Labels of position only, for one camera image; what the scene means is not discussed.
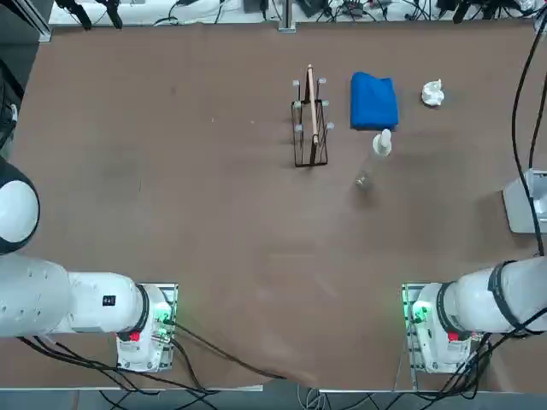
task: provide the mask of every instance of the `blue towel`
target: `blue towel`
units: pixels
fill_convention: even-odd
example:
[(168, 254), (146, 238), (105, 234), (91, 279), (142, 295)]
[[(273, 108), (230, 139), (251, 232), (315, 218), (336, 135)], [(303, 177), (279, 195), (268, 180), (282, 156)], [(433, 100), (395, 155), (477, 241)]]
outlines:
[(397, 98), (391, 79), (367, 73), (351, 78), (350, 124), (352, 128), (392, 129), (399, 122)]

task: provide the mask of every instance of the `brown table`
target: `brown table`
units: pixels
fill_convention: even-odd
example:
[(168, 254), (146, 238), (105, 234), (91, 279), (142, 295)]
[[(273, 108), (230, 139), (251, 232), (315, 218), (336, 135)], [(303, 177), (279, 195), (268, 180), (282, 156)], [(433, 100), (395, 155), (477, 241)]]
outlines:
[[(40, 46), (16, 134), (13, 163), (43, 205), (25, 253), (178, 282), (181, 320), (241, 359), (307, 385), (392, 390), (401, 283), (534, 252), (510, 233), (500, 193), (517, 176), (510, 110), (532, 37), (524, 22), (58, 30)], [(523, 153), (546, 62), (540, 50), (521, 102)], [(330, 162), (313, 170), (292, 165), (289, 110), (308, 63), (327, 78), (336, 124)], [(373, 136), (348, 125), (359, 70), (392, 77), (400, 110), (370, 195), (353, 184)], [(438, 78), (446, 100), (428, 109), (419, 93)], [(545, 154), (540, 138), (539, 167)], [(114, 362), (110, 335), (65, 339)], [(186, 342), (206, 384), (264, 381)], [(484, 388), (544, 391), (543, 344), (497, 351)], [(16, 341), (0, 349), (3, 387), (109, 385)], [(404, 390), (406, 354), (402, 364)], [(187, 382), (183, 369), (167, 375)]]

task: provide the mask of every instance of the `cable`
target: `cable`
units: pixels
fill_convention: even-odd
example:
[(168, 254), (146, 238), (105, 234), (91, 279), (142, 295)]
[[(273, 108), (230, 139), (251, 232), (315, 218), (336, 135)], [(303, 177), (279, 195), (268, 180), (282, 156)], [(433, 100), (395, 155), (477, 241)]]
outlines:
[(120, 410), (129, 410), (127, 407), (123, 407), (120, 405), (120, 401), (125, 399), (128, 395), (131, 394), (131, 392), (127, 393), (126, 395), (124, 395), (120, 401), (118, 401), (117, 403), (114, 402), (114, 401), (111, 401), (104, 393), (102, 390), (99, 390), (99, 394), (103, 397), (104, 400), (106, 400), (108, 403), (110, 403), (112, 405), (112, 407), (110, 408), (110, 410), (112, 410), (113, 408), (119, 408)]
[(379, 407), (378, 407), (378, 405), (376, 404), (376, 401), (373, 400), (373, 396), (372, 396), (372, 395), (370, 395), (369, 399), (370, 399), (370, 401), (373, 403), (374, 407), (376, 407), (376, 410), (379, 410)]
[(427, 17), (426, 11), (419, 5), (419, 0), (416, 0), (416, 3), (411, 3), (409, 0), (401, 0), (403, 3), (410, 4), (415, 7), (415, 11), (418, 9), (421, 13), (418, 15), (416, 20), (420, 19), (421, 16), (424, 16), (424, 19)]
[(260, 374), (261, 376), (265, 376), (267, 378), (277, 378), (277, 379), (285, 379), (284, 377), (278, 375), (278, 374), (275, 374), (275, 373), (271, 373), (271, 372), (267, 372), (267, 371), (264, 371), (262, 369), (259, 369), (257, 367), (254, 367), (248, 363), (245, 363), (244, 361), (238, 359), (236, 356), (232, 355), (232, 354), (229, 354), (227, 353), (226, 351), (222, 350), (221, 348), (218, 348), (216, 347), (213, 343), (211, 342), (208, 342), (207, 340), (205, 340), (203, 337), (197, 335), (196, 333), (194, 333), (193, 331), (185, 328), (183, 325), (179, 325), (178, 323), (176, 322), (173, 322), (172, 320), (164, 320), (165, 324), (167, 325), (173, 325), (173, 326), (176, 326), (178, 327), (179, 329), (181, 329), (182, 331), (184, 331), (185, 333), (189, 334), (190, 336), (192, 336), (193, 338), (197, 339), (198, 341), (200, 341), (201, 343), (205, 344), (206, 346), (208, 346), (209, 348), (213, 349), (216, 353), (224, 356), (225, 359), (228, 359), (230, 361), (233, 361), (234, 363), (237, 363), (239, 364), (240, 366), (244, 367), (245, 369), (247, 370), (251, 370), (252, 372), (254, 373), (257, 373), (257, 374)]
[(116, 402), (116, 405), (115, 405), (115, 406), (112, 406), (112, 407), (110, 408), (110, 410), (114, 410), (115, 408), (117, 408), (117, 407), (120, 405), (120, 403), (121, 403), (122, 401), (124, 401), (127, 397), (129, 397), (129, 395), (130, 395), (131, 393), (132, 393), (131, 391), (128, 391), (127, 393), (125, 393), (125, 394), (123, 395), (123, 397), (121, 397), (121, 398)]
[(541, 119), (544, 115), (545, 98), (547, 97), (547, 72), (545, 72), (544, 86), (541, 89), (541, 102), (539, 103), (538, 118), (536, 126), (533, 129), (532, 143), (530, 144), (530, 152), (528, 154), (528, 168), (533, 168), (533, 153), (536, 149), (536, 141), (538, 140), (539, 127), (541, 127)]
[(215, 18), (215, 24), (219, 22), (219, 19), (221, 17), (221, 11), (222, 11), (222, 6), (223, 5), (224, 5), (224, 0), (221, 0), (221, 5), (219, 6), (219, 12), (217, 13), (216, 18)]
[(93, 26), (95, 26), (99, 21), (101, 21), (101, 20), (103, 19), (104, 15), (106, 15), (106, 12), (107, 12), (107, 10), (104, 10), (104, 13), (101, 15), (101, 17), (99, 17), (99, 18), (97, 19), (97, 21), (95, 21), (95, 22), (93, 23)]
[(367, 394), (365, 397), (363, 397), (361, 400), (359, 400), (357, 403), (351, 404), (346, 407), (342, 407), (339, 410), (353, 410), (354, 408), (358, 408), (362, 403), (370, 399), (370, 394)]
[(477, 15), (479, 15), (479, 13), (482, 11), (482, 6), (479, 7), (479, 9), (477, 10), (477, 12), (473, 15), (473, 17), (471, 17), (469, 20), (475, 20), (475, 18), (477, 17)]
[(297, 384), (297, 399), (298, 399), (298, 404), (300, 405), (300, 408), (302, 410), (325, 410), (325, 406), (327, 404), (326, 394), (321, 393), (319, 389), (309, 389), (308, 393), (306, 394), (306, 404), (303, 404), (302, 398), (300, 397), (300, 385), (298, 384)]
[[(545, 6), (543, 6), (542, 10), (539, 13), (542, 14), (544, 11), (545, 11)], [(541, 39), (541, 35), (546, 25), (547, 25), (547, 16), (544, 15), (543, 20), (541, 21), (539, 30), (536, 33), (536, 37), (533, 40), (530, 53), (528, 54), (524, 67), (522, 68), (521, 79), (519, 80), (519, 84), (517, 86), (516, 93), (515, 93), (515, 102), (513, 104), (513, 112), (511, 113), (511, 143), (513, 145), (513, 157), (515, 158), (515, 165), (519, 173), (519, 178), (521, 179), (522, 187), (524, 188), (526, 199), (528, 200), (528, 205), (530, 206), (530, 211), (532, 213), (533, 229), (536, 236), (536, 241), (538, 242), (538, 252), (540, 256), (545, 256), (544, 243), (543, 243), (543, 239), (541, 238), (541, 230), (539, 228), (538, 214), (536, 213), (536, 208), (534, 206), (533, 199), (530, 195), (528, 183), (526, 182), (524, 178), (524, 173), (522, 172), (521, 160), (519, 158), (519, 152), (516, 146), (516, 114), (519, 107), (519, 101), (521, 99), (522, 87), (524, 86), (526, 75), (528, 74), (528, 69), (530, 68), (533, 56), (536, 52), (539, 40)]]
[(364, 15), (367, 15), (367, 16), (370, 17), (371, 19), (373, 19), (373, 21), (377, 21), (377, 20), (374, 18), (374, 16), (371, 15), (370, 13), (368, 13), (366, 10), (363, 10), (362, 13), (363, 13)]
[(393, 399), (384, 410), (389, 410), (391, 406), (393, 406), (401, 397), (403, 397), (403, 395), (404, 393), (399, 393), (399, 395), (395, 399)]
[[(112, 366), (106, 366), (104, 365), (103, 363), (97, 361), (97, 360), (88, 360), (88, 359), (84, 359), (82, 358), (83, 360), (80, 360), (80, 359), (76, 359), (76, 358), (67, 358), (65, 357), (66, 355), (61, 353), (61, 352), (58, 352), (54, 349), (52, 349), (55, 353), (51, 353), (50, 351), (48, 351), (47, 349), (44, 349), (44, 348), (40, 348), (39, 346), (35, 345), (34, 343), (30, 342), (29, 340), (27, 340), (26, 338), (24, 337), (17, 337), (21, 342), (23, 342), (24, 344), (26, 344), (28, 347), (30, 347), (31, 349), (39, 352), (40, 354), (43, 354), (45, 356), (48, 356), (52, 359), (56, 359), (56, 360), (59, 360), (59, 361), (63, 361), (63, 362), (66, 362), (66, 363), (69, 363), (69, 364), (72, 364), (72, 365), (76, 365), (76, 366), (81, 366), (81, 367), (85, 367), (85, 368), (90, 368), (90, 369), (94, 369), (94, 370), (103, 370), (103, 371), (112, 371), (112, 372), (124, 372), (124, 373), (131, 373), (131, 374), (135, 374), (135, 375), (138, 375), (142, 378), (148, 378), (150, 380), (154, 380), (154, 381), (157, 381), (157, 382), (162, 382), (162, 383), (165, 383), (165, 384), (171, 384), (173, 386), (177, 386), (177, 387), (180, 387), (182, 389), (186, 389), (188, 391), (188, 393), (190, 395), (193, 395), (195, 398), (199, 399), (199, 401), (202, 401), (204, 404), (208, 405), (209, 407), (211, 407), (213, 410), (218, 410), (215, 406), (213, 406), (211, 403), (209, 403), (208, 401), (206, 401), (204, 399), (204, 397), (206, 395), (203, 395), (203, 396), (200, 396), (198, 395), (199, 393), (202, 393), (200, 390), (198, 389), (194, 389), (192, 388), (191, 386), (187, 386), (185, 384), (182, 384), (182, 383), (178, 383), (178, 382), (174, 382), (172, 380), (167, 380), (165, 378), (158, 378), (156, 376), (152, 376), (151, 374), (148, 374), (148, 373), (142, 373), (142, 372), (135, 372), (135, 371), (132, 371), (132, 370), (129, 370), (129, 369), (125, 369), (125, 368), (118, 368), (118, 367), (112, 367)], [(124, 390), (126, 390), (126, 388), (119, 384), (120, 387)]]
[[(75, 358), (75, 359), (78, 359), (78, 360), (83, 360), (87, 363), (90, 363), (90, 364), (98, 364), (98, 365), (102, 365), (103, 363), (101, 362), (98, 362), (98, 361), (94, 361), (94, 360), (87, 360), (85, 358), (83, 358), (82, 356), (76, 354), (75, 352), (73, 352), (71, 349), (67, 348), (65, 345), (61, 344), (61, 343), (57, 343), (57, 345), (61, 348), (61, 349), (64, 349), (66, 351), (68, 351), (71, 356), (68, 356), (62, 352), (58, 352), (57, 350), (54, 350), (53, 348), (50, 348), (49, 346), (47, 346), (43, 341), (42, 339), (40, 339), (40, 337), (37, 337), (35, 336), (34, 337), (34, 340), (36, 340), (38, 342), (38, 344), (40, 346), (42, 346), (42, 348), (44, 350), (46, 350), (47, 352), (51, 353), (51, 354), (58, 354), (60, 357), (63, 357), (63, 358)], [(110, 376), (108, 373), (106, 373), (106, 371), (104, 370), (98, 370), (100, 373), (102, 373), (104, 376), (106, 376), (107, 378), (109, 378), (110, 380), (112, 380), (118, 387), (120, 387), (121, 389), (125, 390), (125, 391), (131, 391), (131, 392), (138, 392), (138, 393), (141, 393), (143, 395), (157, 395), (157, 393), (150, 393), (150, 392), (146, 392), (146, 391), (143, 391), (141, 389), (139, 389), (131, 380), (129, 380), (125, 375), (123, 374), (120, 374), (119, 372), (116, 372), (116, 371), (113, 371), (114, 373), (118, 374), (120, 377), (124, 378), (127, 383), (133, 387), (133, 390), (130, 390), (128, 389), (126, 386), (124, 386), (122, 383), (120, 383), (118, 380), (116, 380), (114, 377)]]
[(186, 368), (188, 369), (188, 373), (190, 374), (190, 378), (191, 378), (191, 381), (194, 383), (194, 386), (196, 386), (198, 389), (200, 389), (203, 392), (208, 392), (207, 389), (205, 389), (202, 386), (202, 384), (199, 383), (199, 380), (197, 379), (197, 375), (194, 372), (193, 367), (191, 366), (190, 358), (188, 357), (188, 354), (186, 353), (185, 348), (183, 348), (182, 345), (179, 342), (177, 342), (175, 339), (172, 339), (171, 343), (180, 352), (180, 354), (182, 354), (182, 357), (184, 358), (186, 363)]
[(380, 10), (382, 10), (382, 15), (384, 16), (384, 20), (389, 21), (387, 20), (387, 7), (384, 8), (384, 4), (382, 4), (382, 0), (378, 0), (378, 5)]
[(275, 10), (275, 14), (277, 15), (277, 18), (279, 21), (282, 21), (281, 15), (279, 14), (279, 10), (277, 10), (277, 4), (275, 4), (275, 0), (272, 0), (273, 10)]

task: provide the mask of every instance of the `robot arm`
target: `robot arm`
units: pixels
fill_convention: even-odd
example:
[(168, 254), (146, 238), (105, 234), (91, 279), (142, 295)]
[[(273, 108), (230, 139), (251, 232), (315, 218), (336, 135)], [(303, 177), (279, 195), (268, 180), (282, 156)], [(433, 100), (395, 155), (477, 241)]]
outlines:
[[(427, 372), (455, 372), (474, 333), (508, 333), (547, 307), (547, 258), (506, 261), (455, 282), (427, 284), (412, 318)], [(547, 331), (547, 317), (524, 332)]]
[(0, 157), (0, 337), (115, 332), (119, 366), (167, 368), (172, 329), (164, 321), (174, 320), (176, 301), (170, 304), (158, 285), (111, 272), (67, 272), (14, 254), (31, 239), (39, 215), (31, 181)]

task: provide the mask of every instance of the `small bottle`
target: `small bottle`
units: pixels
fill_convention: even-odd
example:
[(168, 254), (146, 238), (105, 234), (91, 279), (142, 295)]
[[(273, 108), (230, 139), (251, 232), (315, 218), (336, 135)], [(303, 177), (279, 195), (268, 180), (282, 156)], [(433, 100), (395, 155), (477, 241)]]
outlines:
[(373, 150), (367, 155), (359, 173), (356, 184), (360, 188), (367, 189), (371, 184), (371, 176), (375, 166), (384, 160), (391, 152), (391, 131), (385, 129), (373, 140)]

